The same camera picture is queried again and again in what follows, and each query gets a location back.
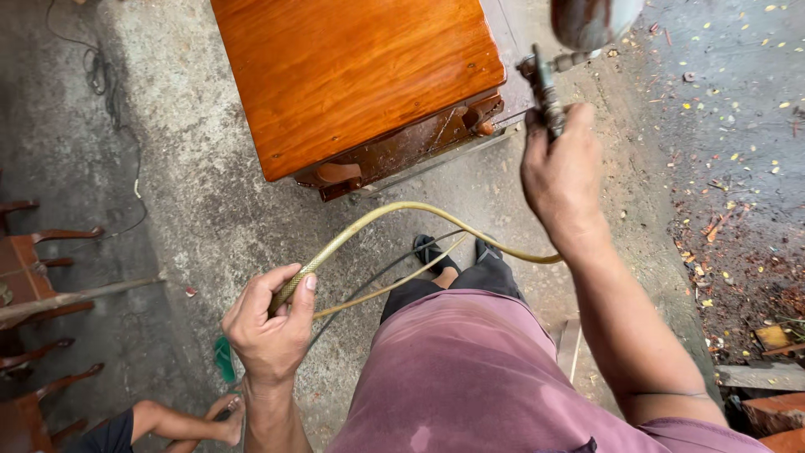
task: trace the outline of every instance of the orange wood grain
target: orange wood grain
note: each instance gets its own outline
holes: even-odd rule
[[[506,81],[478,0],[211,0],[276,181]]]

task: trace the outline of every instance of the wooden cabinet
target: wooden cabinet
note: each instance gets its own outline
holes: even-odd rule
[[[512,113],[478,0],[212,4],[267,181],[331,200]]]

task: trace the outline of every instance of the purple shirt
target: purple shirt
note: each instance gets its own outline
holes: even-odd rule
[[[768,452],[688,418],[630,426],[576,392],[520,301],[479,289],[432,294],[380,326],[327,452],[591,451],[590,438],[600,453]]]

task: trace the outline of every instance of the person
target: person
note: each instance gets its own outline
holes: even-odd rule
[[[245,411],[237,392],[218,398],[203,418],[143,400],[82,435],[65,453],[131,453],[134,443],[148,433],[176,439],[166,453],[190,453],[203,439],[233,447],[241,441]]]
[[[569,106],[553,143],[535,119],[530,112],[523,191],[570,268],[584,337],[624,419],[574,390],[502,255],[477,241],[471,268],[460,272],[448,261],[432,282],[390,293],[349,414],[326,451],[768,451],[727,427],[693,360],[618,258],[598,206],[592,107]],[[256,276],[222,321],[246,368],[248,452],[311,450],[292,391],[310,339],[316,276],[300,282],[293,310],[266,314],[272,294],[299,269]]]

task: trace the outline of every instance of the yellow hose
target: yellow hose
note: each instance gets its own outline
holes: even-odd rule
[[[528,253],[525,253],[524,251],[517,250],[516,248],[508,247],[508,246],[506,246],[504,244],[501,244],[498,241],[490,238],[489,236],[481,233],[480,231],[476,230],[475,228],[472,228],[470,225],[467,225],[466,223],[462,222],[458,218],[452,216],[447,211],[441,210],[441,209],[439,209],[439,208],[437,208],[435,206],[428,205],[427,203],[395,202],[395,203],[390,203],[390,204],[385,205],[385,206],[381,206],[381,207],[377,208],[376,210],[372,210],[368,214],[366,214],[363,217],[359,218],[352,225],[347,226],[341,233],[339,233],[338,236],[336,236],[333,240],[331,240],[323,249],[321,249],[321,251],[313,258],[313,260],[311,260],[309,263],[305,264],[299,270],[299,272],[297,272],[296,275],[294,275],[294,277],[291,278],[285,284],[285,286],[283,286],[282,290],[280,290],[280,292],[279,292],[279,295],[271,300],[271,304],[270,304],[270,306],[268,308],[269,315],[273,316],[274,312],[277,311],[279,306],[282,305],[283,303],[285,303],[285,301],[293,294],[294,290],[296,289],[296,286],[302,280],[302,277],[306,276],[307,274],[309,274],[311,272],[314,272],[327,258],[329,258],[329,256],[335,250],[338,250],[339,247],[341,247],[349,238],[353,237],[353,235],[355,235],[355,233],[357,233],[361,228],[363,228],[366,225],[370,224],[373,220],[375,220],[378,217],[383,216],[384,214],[388,214],[389,212],[394,212],[396,210],[401,210],[401,209],[426,210],[427,212],[436,214],[439,217],[444,218],[445,220],[448,220],[449,222],[455,223],[457,226],[459,226],[459,227],[463,228],[464,230],[466,230],[467,233],[469,233],[469,234],[471,234],[471,235],[473,235],[473,236],[475,236],[475,237],[477,237],[477,238],[479,238],[479,239],[481,239],[481,240],[483,240],[483,241],[485,241],[487,243],[490,243],[490,244],[494,245],[495,247],[501,249],[505,253],[507,253],[509,255],[512,255],[512,256],[514,256],[516,258],[519,258],[520,260],[525,260],[525,261],[529,261],[531,263],[537,263],[537,264],[553,264],[553,263],[559,263],[562,260],[562,257],[559,256],[559,255],[535,256],[535,255],[529,255]],[[323,316],[326,316],[327,314],[335,313],[337,311],[343,310],[343,309],[345,309],[347,307],[350,307],[352,305],[356,305],[356,304],[361,303],[363,301],[369,300],[372,297],[376,297],[376,296],[379,296],[379,295],[381,295],[383,293],[387,293],[387,292],[391,291],[394,288],[397,288],[398,286],[400,286],[403,283],[409,281],[410,279],[414,278],[415,276],[418,276],[420,273],[425,272],[433,264],[436,264],[439,260],[441,260],[442,258],[447,256],[447,254],[453,248],[455,248],[461,241],[463,241],[466,237],[467,237],[467,235],[465,234],[464,236],[461,237],[461,239],[456,241],[450,248],[448,248],[448,250],[446,250],[444,253],[439,255],[435,260],[433,260],[430,263],[428,263],[427,265],[421,267],[420,269],[418,269],[416,272],[412,273],[408,277],[406,277],[406,278],[394,283],[393,285],[389,285],[389,286],[386,286],[383,289],[379,289],[378,291],[375,291],[374,293],[367,294],[366,296],[359,297],[358,299],[348,301],[348,302],[346,302],[344,304],[334,306],[334,307],[326,309],[326,310],[321,310],[320,312],[317,312],[316,314],[313,315],[313,319],[318,319],[318,318],[321,318]]]

